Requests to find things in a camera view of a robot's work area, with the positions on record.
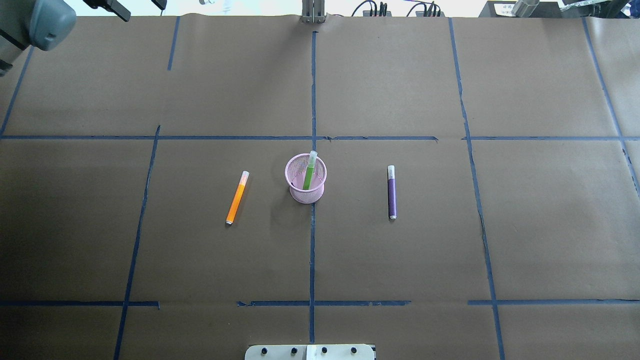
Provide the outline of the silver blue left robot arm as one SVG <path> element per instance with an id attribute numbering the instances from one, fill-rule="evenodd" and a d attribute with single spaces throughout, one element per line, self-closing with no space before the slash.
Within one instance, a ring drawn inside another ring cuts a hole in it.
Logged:
<path id="1" fill-rule="evenodd" d="M 6 76 L 30 46 L 50 51 L 66 39 L 77 14 L 64 0 L 0 2 L 0 76 Z"/>

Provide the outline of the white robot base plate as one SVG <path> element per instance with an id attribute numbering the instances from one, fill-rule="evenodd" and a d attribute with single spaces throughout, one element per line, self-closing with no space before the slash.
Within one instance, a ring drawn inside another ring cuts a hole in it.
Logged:
<path id="1" fill-rule="evenodd" d="M 375 360 L 374 345 L 354 344 L 263 344 L 252 345 L 245 360 Z"/>

